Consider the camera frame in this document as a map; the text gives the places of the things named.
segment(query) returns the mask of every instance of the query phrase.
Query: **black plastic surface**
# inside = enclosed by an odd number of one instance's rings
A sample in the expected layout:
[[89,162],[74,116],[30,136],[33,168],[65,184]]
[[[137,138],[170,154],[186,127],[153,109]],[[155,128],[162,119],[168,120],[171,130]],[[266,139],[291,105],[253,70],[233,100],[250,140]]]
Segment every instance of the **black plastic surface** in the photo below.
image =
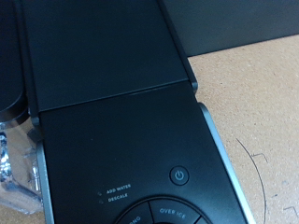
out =
[[299,1],[162,0],[187,56],[299,34]]
[[0,0],[0,122],[26,114],[26,108],[15,11],[11,1]]
[[194,224],[200,217],[188,205],[172,200],[152,200],[149,207],[154,223]]
[[203,218],[200,218],[195,224],[207,224],[207,222]]
[[171,21],[169,15],[168,15],[168,12],[164,6],[164,3],[163,1],[161,0],[157,0],[158,3],[159,3],[159,6],[160,6],[160,9],[164,15],[164,19],[167,23],[167,27],[169,29],[169,32],[171,33],[171,36],[177,46],[177,49],[178,49],[178,54],[179,54],[179,57],[181,59],[181,61],[183,62],[184,66],[185,66],[185,70],[187,72],[187,75],[189,77],[189,81],[192,83],[192,87],[193,87],[193,91],[194,92],[197,92],[198,90],[198,83],[197,83],[197,80],[196,80],[196,77],[195,77],[195,74],[189,64],[189,61],[187,59],[187,55],[186,55],[186,52],[184,50],[184,48],[182,47],[181,43],[180,43],[180,40],[178,38],[178,34],[177,34],[177,31],[175,29],[175,26],[173,24],[173,22]]
[[150,206],[148,203],[142,203],[129,211],[118,224],[152,224]]
[[[212,223],[246,223],[188,81],[44,112],[41,125],[56,224],[113,224],[154,196],[191,203]],[[188,170],[186,185],[170,180],[175,166]]]
[[22,3],[39,111],[188,80],[154,0]]

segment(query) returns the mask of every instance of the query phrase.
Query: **circular power button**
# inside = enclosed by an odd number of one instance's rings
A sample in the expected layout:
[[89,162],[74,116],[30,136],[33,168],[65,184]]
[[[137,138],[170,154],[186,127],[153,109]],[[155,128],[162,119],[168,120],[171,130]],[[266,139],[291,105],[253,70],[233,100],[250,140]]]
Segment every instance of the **circular power button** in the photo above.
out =
[[175,185],[185,185],[189,180],[188,171],[182,166],[176,166],[170,171],[170,179]]

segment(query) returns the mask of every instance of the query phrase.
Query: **control panel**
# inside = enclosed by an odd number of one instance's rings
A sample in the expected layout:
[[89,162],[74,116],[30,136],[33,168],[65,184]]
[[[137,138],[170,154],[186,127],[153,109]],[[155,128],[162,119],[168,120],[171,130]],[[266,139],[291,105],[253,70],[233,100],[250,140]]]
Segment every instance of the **control panel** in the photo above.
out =
[[173,223],[207,224],[200,212],[186,203],[166,198],[155,198],[139,203],[126,212],[117,224]]

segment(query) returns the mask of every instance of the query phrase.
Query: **over ice button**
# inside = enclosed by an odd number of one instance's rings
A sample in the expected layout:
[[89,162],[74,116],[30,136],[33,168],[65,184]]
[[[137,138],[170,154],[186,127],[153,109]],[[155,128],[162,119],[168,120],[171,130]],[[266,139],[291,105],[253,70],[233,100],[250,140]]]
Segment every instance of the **over ice button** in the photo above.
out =
[[131,209],[118,224],[152,224],[150,207],[148,203],[142,203]]
[[149,202],[154,223],[193,224],[200,215],[184,203],[172,200],[154,200]]

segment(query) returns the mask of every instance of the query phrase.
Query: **black button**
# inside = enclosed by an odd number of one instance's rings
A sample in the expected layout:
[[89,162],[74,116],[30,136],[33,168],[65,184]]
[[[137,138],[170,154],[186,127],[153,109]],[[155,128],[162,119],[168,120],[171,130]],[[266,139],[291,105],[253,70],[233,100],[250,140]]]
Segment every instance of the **black button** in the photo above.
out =
[[172,200],[149,202],[154,223],[193,224],[200,215],[184,203]]
[[148,203],[142,203],[130,210],[118,224],[152,224]]
[[189,180],[188,171],[182,166],[176,166],[170,171],[170,179],[176,185],[184,185]]
[[201,217],[195,224],[207,224],[203,217]]

